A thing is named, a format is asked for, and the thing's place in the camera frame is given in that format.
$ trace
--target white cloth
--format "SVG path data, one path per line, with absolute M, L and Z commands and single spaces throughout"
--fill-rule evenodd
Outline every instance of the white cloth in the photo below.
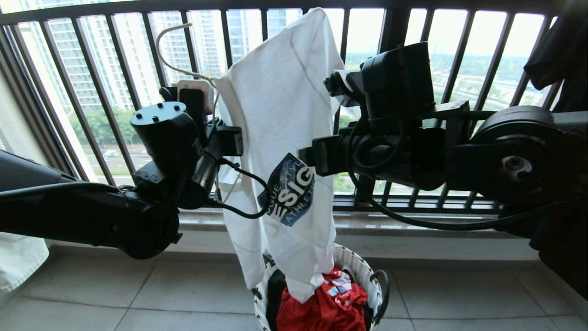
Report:
M 243 169 L 268 180 L 287 153 L 331 135 L 332 103 L 323 81 L 342 69 L 324 11 L 315 9 L 286 27 L 215 80 L 226 109 L 223 118 L 243 129 Z M 219 173 L 226 196 L 235 181 L 232 170 Z M 262 222 L 225 211 L 225 224 L 235 246 L 248 288 L 263 278 L 262 242 L 286 275 L 291 295 L 310 298 L 333 269 L 332 177 L 314 176 L 312 205 L 291 226 L 265 215 Z M 243 176 L 227 203 L 247 213 L 258 210 L 261 185 Z
M 16 289 L 48 256 L 45 239 L 0 232 L 0 293 Z

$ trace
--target white wicker basket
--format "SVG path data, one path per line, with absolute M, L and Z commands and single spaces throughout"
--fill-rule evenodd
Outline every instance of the white wicker basket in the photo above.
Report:
M 353 278 L 357 281 L 367 293 L 367 303 L 374 311 L 372 326 L 368 331 L 374 331 L 376 325 L 380 322 L 386 308 L 388 306 L 388 297 L 390 295 L 390 284 L 388 276 L 382 270 L 374 272 L 372 268 L 359 255 L 353 251 L 334 244 L 333 246 L 335 263 L 340 266 L 350 268 Z M 266 307 L 268 304 L 268 281 L 273 273 L 278 269 L 271 257 L 266 259 L 265 275 L 263 280 L 253 289 L 255 316 L 257 317 L 259 327 L 263 331 L 270 331 L 268 320 L 265 317 Z M 376 276 L 381 275 L 385 283 L 385 291 L 382 293 L 382 288 Z

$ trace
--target balcony railing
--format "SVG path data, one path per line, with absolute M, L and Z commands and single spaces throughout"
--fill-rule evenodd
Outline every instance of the balcony railing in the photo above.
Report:
M 105 80 L 104 73 L 101 72 L 101 66 L 109 65 L 98 62 L 95 54 L 92 53 L 91 39 L 88 38 L 90 34 L 97 33 L 96 31 L 88 31 L 88 26 L 84 19 L 87 16 L 102 17 L 106 26 L 114 48 L 113 57 L 116 58 L 116 64 L 120 67 L 122 73 L 122 80 L 128 90 L 128 101 L 132 104 L 134 110 L 141 108 L 141 98 L 138 88 L 135 84 L 137 77 L 133 76 L 131 70 L 131 63 L 125 50 L 128 45 L 125 45 L 121 38 L 121 29 L 129 29 L 128 27 L 119 27 L 115 15 L 138 13 L 140 21 L 144 26 L 144 35 L 146 36 L 149 49 L 144 50 L 149 52 L 152 61 L 151 65 L 154 68 L 155 83 L 159 86 L 167 86 L 168 76 L 162 66 L 161 61 L 156 52 L 155 36 L 157 31 L 153 24 L 153 15 L 160 12 L 173 11 L 179 13 L 181 22 L 187 23 L 192 17 L 192 13 L 196 11 L 218 11 L 220 13 L 220 23 L 222 28 L 222 36 L 224 57 L 226 58 L 226 67 L 230 68 L 233 64 L 233 49 L 231 44 L 231 35 L 229 31 L 228 13 L 236 9 L 255 9 L 260 12 L 261 20 L 261 36 L 262 40 L 268 38 L 268 10 L 272 8 L 296 8 L 301 9 L 302 13 L 306 13 L 309 8 L 323 7 L 323 8 L 342 8 L 342 33 L 340 40 L 340 56 L 345 61 L 348 54 L 348 35 L 349 22 L 352 9 L 356 8 L 382 8 L 383 19 L 382 28 L 379 36 L 379 45 L 377 52 L 383 52 L 395 48 L 400 44 L 404 44 L 407 38 L 409 26 L 417 26 L 420 38 L 414 41 L 427 41 L 432 32 L 433 22 L 436 13 L 440 9 L 462 9 L 465 11 L 465 20 L 461 27 L 461 34 L 459 42 L 452 55 L 452 65 L 445 73 L 440 84 L 442 94 L 438 97 L 438 102 L 449 102 L 452 100 L 452 93 L 456 91 L 456 82 L 459 83 L 458 77 L 460 68 L 464 64 L 464 55 L 466 55 L 466 47 L 470 39 L 472 26 L 475 23 L 476 14 L 480 11 L 496 11 L 505 14 L 502 30 L 499 32 L 499 37 L 493 51 L 492 59 L 487 66 L 486 75 L 481 84 L 479 92 L 476 92 L 470 97 L 470 102 L 474 104 L 473 110 L 482 110 L 489 99 L 489 94 L 492 91 L 493 84 L 496 83 L 495 77 L 503 52 L 509 35 L 518 14 L 536 14 L 542 15 L 542 23 L 538 29 L 537 34 L 530 34 L 529 38 L 534 40 L 534 47 L 545 35 L 557 15 L 559 10 L 559 1 L 557 0 L 286 0 L 286 1 L 270 1 L 270 0 L 252 0 L 252 1 L 236 1 L 236 0 L 166 0 L 166 1 L 127 1 L 127 2 L 103 2 L 97 4 L 83 4 L 60 6 L 57 8 L 42 8 L 30 11 L 14 12 L 11 14 L 0 15 L 0 70 L 4 75 L 17 103 L 21 107 L 21 111 L 31 127 L 38 144 L 42 147 L 45 156 L 50 164 L 64 172 L 77 176 L 83 180 L 96 180 L 95 173 L 102 173 L 103 180 L 111 185 L 117 184 L 115 177 L 112 174 L 112 169 L 107 164 L 107 158 L 103 157 L 103 151 L 100 148 L 99 141 L 96 139 L 96 128 L 92 127 L 89 121 L 89 111 L 84 111 L 85 106 L 80 102 L 81 90 L 76 88 L 76 82 L 72 77 L 72 66 L 66 64 L 60 51 L 63 48 L 58 48 L 58 42 L 55 38 L 56 31 L 52 31 L 51 23 L 59 20 L 67 19 L 66 23 L 73 26 L 75 40 L 79 47 L 73 46 L 73 51 L 81 50 L 83 55 L 83 62 L 87 71 L 81 70 L 81 74 L 89 74 L 91 83 L 96 90 L 97 100 L 96 107 L 103 110 L 104 116 L 108 122 L 108 127 L 112 131 L 114 141 L 119 148 L 120 154 L 125 163 L 126 170 L 129 174 L 135 171 L 135 165 L 127 141 L 125 141 L 124 129 L 121 129 L 121 121 L 117 118 L 117 109 L 112 105 L 112 100 L 108 98 L 108 88 L 113 81 Z M 414 9 L 417 12 L 424 14 L 424 20 L 413 25 Z M 42 75 L 38 68 L 39 54 L 31 51 L 27 45 L 24 37 L 24 27 L 22 24 L 38 25 L 40 29 L 39 39 L 46 44 L 46 56 L 53 62 L 56 72 L 56 81 L 47 81 L 47 76 Z M 188 52 L 188 61 L 186 60 L 187 68 L 198 72 L 199 61 L 197 52 L 195 52 L 196 43 L 194 36 L 185 30 L 185 47 Z M 66 123 L 67 117 L 64 119 L 63 105 L 56 104 L 55 98 L 49 92 L 49 85 L 57 84 L 57 88 L 63 86 L 65 90 L 66 99 L 71 103 L 72 114 L 75 114 L 74 121 L 79 121 L 76 126 L 80 135 L 85 137 L 87 145 L 91 150 L 90 156 L 93 154 L 98 163 L 98 169 L 88 168 L 87 161 L 79 155 L 79 142 L 76 143 L 72 138 L 71 127 Z M 505 105 L 518 105 L 523 94 L 527 90 L 529 78 L 523 72 L 516 88 L 514 89 L 512 99 Z M 553 84 L 549 87 L 548 92 L 544 95 L 542 106 L 546 109 L 551 109 L 557 92 L 561 86 L 561 82 Z M 340 113 L 335 115 L 334 133 L 337 133 L 340 121 Z M 436 126 L 442 126 L 443 123 L 435 123 Z M 383 183 L 378 183 L 367 177 L 360 177 L 360 183 L 366 191 L 373 191 L 374 187 Z M 400 188 L 400 192 L 394 191 L 395 186 L 392 183 L 385 183 L 383 191 L 374 192 L 382 204 L 389 206 L 394 211 L 407 213 L 459 213 L 459 214 L 495 214 L 497 212 L 498 204 L 480 196 L 476 192 L 469 192 L 466 194 L 455 194 L 450 192 L 444 186 L 440 191 L 426 194 L 418 189 Z M 338 194 L 335 198 L 334 209 L 340 211 L 372 211 L 373 209 L 361 201 L 359 196 L 354 194 Z

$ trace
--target black cable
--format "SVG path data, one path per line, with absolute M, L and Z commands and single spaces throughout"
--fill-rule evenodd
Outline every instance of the black cable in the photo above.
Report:
M 57 183 L 40 185 L 33 187 L 18 188 L 16 190 L 0 192 L 0 202 L 18 199 L 27 196 L 34 196 L 37 194 L 53 193 L 57 191 L 74 191 L 74 190 L 85 190 L 92 192 L 113 192 L 120 193 L 120 189 L 117 187 L 101 184 L 101 183 L 90 183 L 87 181 L 74 181 L 71 183 Z
M 396 144 L 396 147 L 392 151 L 392 153 L 390 153 L 390 155 L 388 155 L 388 157 L 384 161 L 382 161 L 378 164 L 365 165 L 362 162 L 362 156 L 367 151 L 369 151 L 370 149 L 372 149 L 376 146 L 387 145 L 388 141 L 387 141 L 387 138 L 385 135 L 377 135 L 377 136 L 367 138 L 367 139 L 361 141 L 355 147 L 355 151 L 353 152 L 353 160 L 359 170 L 365 171 L 365 172 L 372 172 L 372 173 L 382 172 L 401 153 L 402 149 L 404 148 L 404 144 L 406 142 L 406 123 L 399 120 L 398 124 L 400 127 L 398 142 Z
M 421 221 L 421 220 L 411 219 L 410 217 L 402 216 L 400 214 L 393 212 L 389 208 L 380 205 L 379 203 L 375 202 L 374 199 L 372 199 L 369 195 L 367 195 L 366 193 L 364 193 L 360 189 L 359 181 L 355 177 L 355 174 L 353 173 L 353 167 L 352 167 L 352 162 L 351 162 L 352 158 L 351 158 L 351 152 L 350 152 L 350 150 L 352 148 L 351 142 L 353 141 L 353 136 L 356 134 L 357 127 L 358 126 L 356 125 L 353 128 L 353 130 L 351 131 L 351 134 L 349 136 L 349 141 L 347 143 L 347 148 L 345 151 L 345 155 L 346 155 L 346 159 L 347 159 L 347 167 L 349 169 L 348 170 L 349 178 L 351 178 L 351 181 L 355 185 L 355 187 L 357 189 L 357 193 L 362 198 L 367 200 L 374 208 L 379 210 L 382 214 L 384 214 L 392 219 L 396 219 L 396 220 L 399 220 L 401 222 L 404 222 L 404 223 L 407 223 L 407 224 L 410 224 L 413 226 L 428 227 L 430 229 L 449 230 L 449 231 L 488 230 L 488 229 L 493 229 L 495 227 L 503 226 L 507 223 L 511 223 L 511 222 L 518 221 L 521 219 L 525 219 L 525 218 L 532 216 L 532 215 L 535 215 L 535 214 L 542 214 L 542 213 L 544 214 L 546 211 L 553 209 L 555 207 L 561 207 L 561 206 L 567 205 L 567 204 L 576 204 L 576 203 L 584 202 L 585 200 L 588 199 L 587 196 L 581 196 L 581 197 L 574 198 L 571 200 L 559 201 L 556 203 L 541 206 L 539 208 L 531 209 L 531 210 L 525 211 L 523 213 L 519 213 L 519 214 L 507 216 L 507 217 L 501 217 L 501 218 L 498 218 L 498 219 L 495 219 L 492 221 L 487 221 L 487 222 L 465 223 L 465 224 L 445 224 L 445 223 L 437 223 L 437 222 L 429 222 L 429 221 Z
M 248 176 L 248 177 L 255 179 L 259 184 L 261 184 L 263 186 L 266 193 L 269 194 L 269 186 L 267 185 L 267 183 L 265 183 L 265 181 L 263 179 L 259 178 L 258 176 L 239 168 L 239 166 L 237 164 L 235 164 L 225 158 L 221 158 L 219 160 L 219 164 L 226 164 L 227 166 L 230 166 L 231 168 L 235 169 L 235 171 L 237 171 L 245 176 Z M 230 206 L 230 205 L 222 203 L 222 202 L 218 202 L 214 199 L 210 199 L 210 201 L 211 201 L 211 205 L 230 210 L 237 215 L 245 217 L 246 219 L 258 219 L 258 218 L 262 217 L 265 213 L 268 212 L 269 203 L 270 203 L 270 199 L 267 199 L 265 206 L 261 209 L 260 212 L 258 212 L 256 214 L 248 214 L 248 213 L 245 213 L 244 211 L 239 210 L 233 206 Z

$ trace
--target balcony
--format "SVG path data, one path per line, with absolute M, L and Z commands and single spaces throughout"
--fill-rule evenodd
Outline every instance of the balcony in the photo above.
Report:
M 0 15 L 0 69 L 35 142 L 49 165 L 111 185 L 132 184 L 130 174 L 150 160 L 128 118 L 159 101 L 159 86 L 186 78 L 163 67 L 155 51 L 159 31 L 186 22 L 194 28 L 170 33 L 165 56 L 212 76 L 308 8 L 322 6 L 348 68 L 399 44 L 429 41 L 437 102 L 469 99 L 473 110 L 518 104 L 551 109 L 561 86 L 535 91 L 522 68 L 557 18 L 556 1 L 418 0 L 392 7 L 382 0 L 281 2 L 286 9 L 262 0 L 5 3 L 2 9 L 10 13 Z M 357 111 L 342 107 L 334 133 L 356 117 Z M 446 186 L 420 191 L 365 177 L 360 183 L 382 204 L 414 217 L 471 221 L 492 218 L 500 208 L 477 192 Z M 346 175 L 336 176 L 335 191 L 333 209 L 341 217 L 374 211 Z

